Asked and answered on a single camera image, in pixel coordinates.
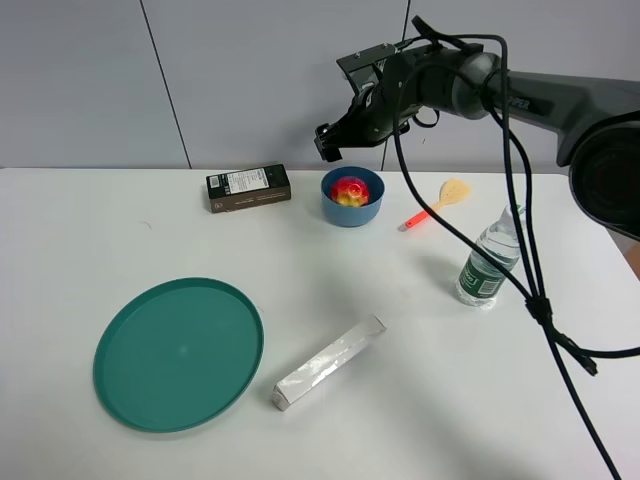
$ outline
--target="wooden spatula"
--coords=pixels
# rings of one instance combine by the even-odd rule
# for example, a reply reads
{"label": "wooden spatula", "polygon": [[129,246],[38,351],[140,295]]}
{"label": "wooden spatula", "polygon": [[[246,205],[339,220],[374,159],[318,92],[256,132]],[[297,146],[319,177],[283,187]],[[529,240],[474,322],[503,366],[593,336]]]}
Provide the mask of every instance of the wooden spatula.
{"label": "wooden spatula", "polygon": [[[454,203],[461,202],[471,193],[471,187],[457,178],[450,178],[440,188],[440,200],[435,205],[432,205],[436,212],[445,205],[452,205]],[[406,229],[415,227],[417,224],[425,220],[429,214],[426,211],[421,211],[417,215],[413,216],[410,220],[407,220],[404,224]]]}

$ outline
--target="black cardboard box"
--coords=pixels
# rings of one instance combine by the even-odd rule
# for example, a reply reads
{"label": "black cardboard box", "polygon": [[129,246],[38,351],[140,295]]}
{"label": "black cardboard box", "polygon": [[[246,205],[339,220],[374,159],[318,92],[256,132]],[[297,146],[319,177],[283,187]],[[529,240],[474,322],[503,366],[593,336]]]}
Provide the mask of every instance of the black cardboard box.
{"label": "black cardboard box", "polygon": [[282,164],[211,175],[207,191],[213,213],[291,199],[291,185]]}

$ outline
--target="white box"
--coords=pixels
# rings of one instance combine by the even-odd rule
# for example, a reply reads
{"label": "white box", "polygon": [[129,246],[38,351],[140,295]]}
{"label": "white box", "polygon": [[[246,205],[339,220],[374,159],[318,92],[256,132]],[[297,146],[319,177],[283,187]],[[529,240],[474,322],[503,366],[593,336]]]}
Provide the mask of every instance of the white box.
{"label": "white box", "polygon": [[280,410],[286,410],[386,330],[377,317],[370,315],[296,371],[280,380],[273,388],[271,400]]}

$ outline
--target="orange handle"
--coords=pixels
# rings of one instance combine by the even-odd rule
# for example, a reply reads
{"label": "orange handle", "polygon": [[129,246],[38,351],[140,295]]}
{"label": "orange handle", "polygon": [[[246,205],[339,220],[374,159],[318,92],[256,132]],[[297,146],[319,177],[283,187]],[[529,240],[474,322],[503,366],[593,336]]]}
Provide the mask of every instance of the orange handle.
{"label": "orange handle", "polygon": [[428,216],[429,216],[429,214],[425,210],[423,210],[420,213],[418,213],[417,215],[414,215],[409,220],[407,220],[405,222],[404,226],[407,227],[407,228],[415,227],[417,224],[419,224],[420,222],[425,220]]}

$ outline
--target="red apple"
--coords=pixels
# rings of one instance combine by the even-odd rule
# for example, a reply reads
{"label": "red apple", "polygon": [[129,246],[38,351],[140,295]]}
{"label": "red apple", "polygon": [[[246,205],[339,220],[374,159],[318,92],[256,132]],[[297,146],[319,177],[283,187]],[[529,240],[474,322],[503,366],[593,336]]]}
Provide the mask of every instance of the red apple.
{"label": "red apple", "polygon": [[331,187],[330,198],[345,207],[361,207],[369,202],[369,189],[357,177],[342,177]]}

